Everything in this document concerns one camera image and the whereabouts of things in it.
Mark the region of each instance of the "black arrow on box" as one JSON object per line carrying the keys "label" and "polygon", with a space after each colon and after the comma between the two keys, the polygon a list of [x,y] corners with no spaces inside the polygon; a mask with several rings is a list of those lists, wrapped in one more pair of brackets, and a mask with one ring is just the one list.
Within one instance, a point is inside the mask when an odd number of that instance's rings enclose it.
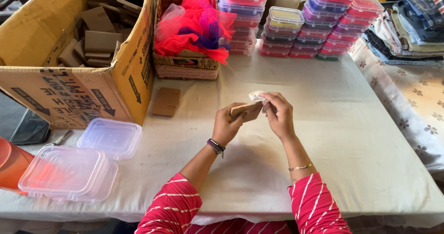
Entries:
{"label": "black arrow on box", "polygon": [[36,107],[36,110],[44,113],[48,116],[51,116],[51,112],[48,108],[43,107],[39,102],[37,102],[35,99],[33,99],[29,94],[25,93],[21,88],[18,87],[11,87],[11,89],[19,94],[23,99],[28,101],[31,105]]}
{"label": "black arrow on box", "polygon": [[129,80],[130,80],[131,87],[133,88],[134,95],[136,95],[137,102],[141,104],[142,101],[140,99],[140,93],[137,91],[136,84],[134,83],[133,77],[131,75],[130,75]]}
{"label": "black arrow on box", "polygon": [[108,112],[109,115],[113,116],[115,115],[115,109],[111,107],[110,104],[108,104],[108,101],[103,96],[102,92],[99,89],[91,89],[92,93],[97,97],[97,99],[100,101],[100,103],[103,106],[103,111]]}

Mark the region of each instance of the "gold bracelet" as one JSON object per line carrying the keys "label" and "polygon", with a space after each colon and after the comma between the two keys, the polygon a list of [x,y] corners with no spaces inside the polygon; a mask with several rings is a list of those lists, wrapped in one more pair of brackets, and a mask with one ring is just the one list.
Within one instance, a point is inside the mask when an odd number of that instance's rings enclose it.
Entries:
{"label": "gold bracelet", "polygon": [[305,168],[309,168],[310,166],[312,166],[313,163],[309,163],[306,166],[298,166],[298,167],[294,167],[294,168],[288,168],[289,171],[293,171],[293,170],[299,170],[299,169],[305,169]]}

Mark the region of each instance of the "woman's left hand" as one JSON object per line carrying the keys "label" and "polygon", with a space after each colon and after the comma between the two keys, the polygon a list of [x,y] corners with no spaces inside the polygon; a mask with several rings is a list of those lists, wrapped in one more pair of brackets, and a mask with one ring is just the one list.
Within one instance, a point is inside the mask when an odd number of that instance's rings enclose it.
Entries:
{"label": "woman's left hand", "polygon": [[248,112],[242,112],[234,121],[232,121],[230,117],[231,108],[245,104],[246,103],[233,103],[216,112],[216,120],[214,121],[213,136],[211,139],[223,147],[233,140],[237,131],[242,126],[244,118],[247,116]]}

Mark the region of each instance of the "white tablecloth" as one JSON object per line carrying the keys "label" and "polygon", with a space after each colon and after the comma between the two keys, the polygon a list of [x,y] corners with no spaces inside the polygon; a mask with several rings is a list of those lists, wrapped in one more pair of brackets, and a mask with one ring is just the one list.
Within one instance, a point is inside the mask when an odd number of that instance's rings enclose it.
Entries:
{"label": "white tablecloth", "polygon": [[444,67],[385,65],[363,38],[350,55],[432,177],[444,181]]}
{"label": "white tablecloth", "polygon": [[[160,187],[211,136],[216,110],[248,102],[255,90],[281,92],[294,106],[296,133],[345,217],[403,215],[401,224],[430,227],[444,219],[444,197],[353,60],[232,55],[216,81],[155,80],[181,89],[174,117],[148,109],[135,156],[119,161],[110,196],[88,205],[0,192],[0,218],[139,221]],[[54,141],[64,131],[55,131]],[[82,130],[66,145],[75,146]],[[40,146],[25,146],[35,153]],[[253,222],[292,219],[286,155],[263,114],[245,123],[213,164],[193,223],[242,217]]]}

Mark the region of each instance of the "hand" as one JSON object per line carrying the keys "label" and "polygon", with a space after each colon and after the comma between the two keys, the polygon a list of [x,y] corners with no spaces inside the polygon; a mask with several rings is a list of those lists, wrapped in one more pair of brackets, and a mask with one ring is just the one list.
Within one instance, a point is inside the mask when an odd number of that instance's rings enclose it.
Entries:
{"label": "hand", "polygon": [[216,112],[216,120],[214,121],[213,136],[211,137],[219,145],[225,147],[236,136],[237,131],[242,126],[244,118],[248,112],[242,112],[232,121],[230,117],[231,108],[235,106],[245,105],[246,103],[233,103]]}
{"label": "hand", "polygon": [[259,96],[267,99],[262,104],[267,112],[268,122],[273,132],[282,141],[296,138],[293,126],[293,106],[280,93],[265,93]]}

